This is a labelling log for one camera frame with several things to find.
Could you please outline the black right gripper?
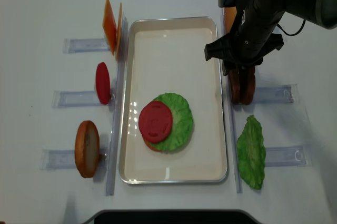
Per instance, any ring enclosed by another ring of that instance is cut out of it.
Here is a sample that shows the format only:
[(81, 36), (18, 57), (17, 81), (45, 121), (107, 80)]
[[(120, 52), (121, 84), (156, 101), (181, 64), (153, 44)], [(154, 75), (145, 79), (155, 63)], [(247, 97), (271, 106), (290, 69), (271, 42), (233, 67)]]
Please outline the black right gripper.
[(207, 44), (204, 49), (205, 59), (222, 60), (223, 75), (227, 76), (236, 66), (256, 66), (263, 62), (263, 57), (273, 50), (280, 50), (284, 45), (281, 34), (271, 34), (265, 43), (254, 43), (249, 40), (235, 40), (226, 34), (216, 41)]

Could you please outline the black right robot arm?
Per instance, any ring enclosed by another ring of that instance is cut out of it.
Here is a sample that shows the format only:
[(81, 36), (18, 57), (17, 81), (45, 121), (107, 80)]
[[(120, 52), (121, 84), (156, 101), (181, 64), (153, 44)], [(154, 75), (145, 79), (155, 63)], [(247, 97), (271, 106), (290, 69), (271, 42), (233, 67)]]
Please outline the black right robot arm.
[(218, 0), (221, 8), (235, 7), (230, 31), (205, 46), (205, 59), (223, 61), (224, 73), (260, 65), (263, 57), (280, 50), (283, 38), (273, 31), (285, 12), (326, 29), (336, 28), (336, 0)]

